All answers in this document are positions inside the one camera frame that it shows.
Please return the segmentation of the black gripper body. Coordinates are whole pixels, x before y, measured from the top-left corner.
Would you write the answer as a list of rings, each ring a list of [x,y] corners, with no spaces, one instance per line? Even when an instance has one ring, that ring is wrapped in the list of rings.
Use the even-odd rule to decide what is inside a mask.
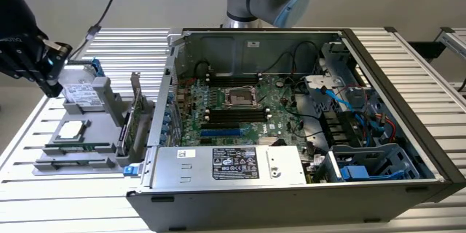
[[[47,38],[25,0],[1,0],[1,51],[43,53]]]

